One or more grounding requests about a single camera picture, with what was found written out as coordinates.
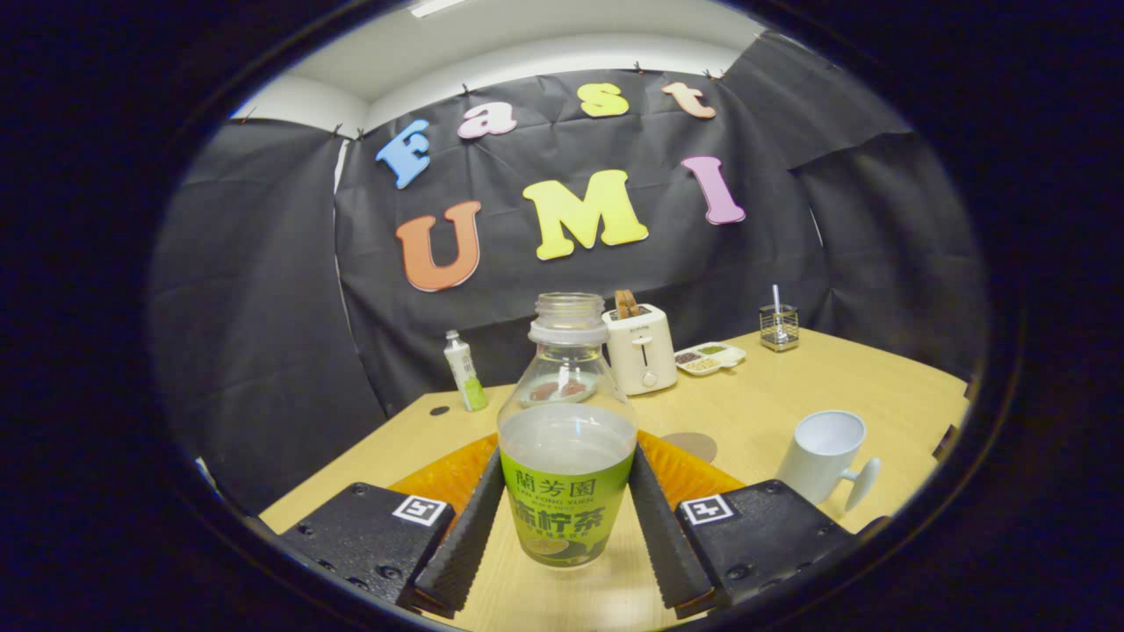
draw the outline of black curtain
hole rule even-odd
[[[682,81],[717,110],[682,111],[660,88]],[[590,118],[577,89],[614,83],[624,116]],[[463,114],[514,106],[518,127],[461,139]],[[415,119],[430,164],[405,189],[375,154]],[[713,155],[737,224],[705,220],[682,159]],[[620,169],[649,237],[538,261],[537,215],[523,189],[559,180],[583,197],[592,173]],[[434,262],[456,256],[448,207],[481,204],[480,265],[434,294],[405,277],[395,231],[424,215]],[[984,322],[981,270],[963,209],[908,124],[842,69],[767,33],[720,81],[670,72],[584,71],[474,90],[415,110],[353,144],[336,196],[336,249],[355,342],[388,415],[454,388],[444,331],[473,345],[486,385],[513,382],[533,354],[535,297],[628,288],[669,315],[677,347],[758,328],[770,286],[800,307],[804,326],[928,362],[961,377]]]
[[[685,112],[660,91],[682,81],[704,91],[709,120]],[[586,83],[614,83],[627,114],[590,118],[575,96]],[[463,141],[456,127],[469,108],[507,101],[519,125],[504,135]],[[429,121],[430,164],[405,189],[375,154],[416,118]],[[745,209],[737,224],[707,223],[706,200],[679,163],[696,155],[722,160],[734,200]],[[525,187],[559,180],[584,197],[595,172],[627,172],[626,189],[650,235],[637,243],[540,261],[535,206]],[[422,292],[406,279],[402,223],[433,215],[433,258],[456,255],[446,208],[481,204],[477,226],[481,259],[463,285]],[[827,290],[826,263],[797,180],[783,168],[770,130],[722,82],[697,75],[584,71],[536,76],[475,90],[396,119],[347,153],[336,195],[336,247],[355,341],[368,374],[393,415],[415,398],[454,388],[442,354],[444,332],[460,329],[473,346],[486,385],[513,382],[534,345],[527,324],[544,291],[581,290],[613,296],[628,288],[669,315],[677,346],[754,331],[758,307],[771,301],[771,283],[803,307],[814,326]]]
[[[807,197],[827,258],[816,328],[970,379],[982,260],[930,146],[843,69],[767,31],[726,74]]]
[[[386,419],[336,277],[342,142],[289,123],[225,126],[176,190],[156,244],[149,319],[171,423],[251,513]]]

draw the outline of metal pen holder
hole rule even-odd
[[[800,319],[797,309],[781,304],[780,314],[772,305],[759,308],[761,344],[773,351],[788,351],[800,345]]]

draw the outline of white mug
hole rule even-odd
[[[854,482],[844,511],[850,512],[870,491],[881,461],[871,459],[854,473],[850,468],[867,439],[867,424],[846,410],[823,410],[805,417],[796,426],[792,443],[777,471],[777,478],[813,505],[827,499],[846,479]]]

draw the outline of foam letter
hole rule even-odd
[[[415,120],[374,155],[374,160],[384,160],[390,165],[390,170],[398,177],[395,186],[399,189],[405,189],[423,169],[429,166],[429,156],[414,155],[429,148],[429,139],[418,134],[426,127],[429,127],[428,120]]]
[[[460,286],[480,264],[480,240],[477,236],[477,213],[480,202],[461,202],[445,211],[445,219],[456,229],[456,261],[448,265],[433,262],[429,228],[437,223],[432,215],[410,219],[398,227],[395,236],[402,242],[406,280],[424,292],[435,292]]]
[[[714,156],[696,156],[683,159],[680,163],[695,173],[706,198],[706,220],[710,224],[732,224],[745,219],[745,211],[729,196],[729,189],[722,179],[718,168],[722,161]]]
[[[611,83],[587,83],[578,89],[581,109],[589,116],[619,116],[628,111],[628,101],[618,97],[620,89]]]
[[[701,90],[696,90],[695,88],[688,88],[683,82],[677,81],[670,85],[664,85],[660,89],[661,92],[665,94],[671,94],[676,98],[679,107],[683,108],[683,111],[698,118],[714,118],[717,114],[710,106],[704,106],[699,103],[699,97],[703,96]]]
[[[511,118],[511,103],[496,101],[477,106],[464,112],[469,119],[461,124],[456,135],[461,138],[479,138],[484,134],[507,134],[518,125]]]
[[[537,182],[523,190],[523,197],[535,202],[543,245],[535,254],[543,261],[573,252],[573,242],[562,235],[562,225],[586,246],[593,247],[597,226],[605,219],[601,242],[615,246],[647,237],[647,227],[636,220],[625,181],[628,174],[610,169],[589,178],[586,199],[580,200],[558,180]]]

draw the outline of small bottle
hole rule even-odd
[[[464,407],[469,410],[480,410],[488,406],[488,397],[484,389],[477,379],[477,369],[472,365],[472,354],[469,344],[461,340],[456,329],[445,332],[448,345],[445,346],[445,359],[448,367],[453,369],[453,379],[456,380],[456,390],[461,391]]]
[[[497,418],[519,543],[551,567],[605,550],[636,449],[635,413],[601,353],[604,309],[597,295],[538,296],[535,359]]]

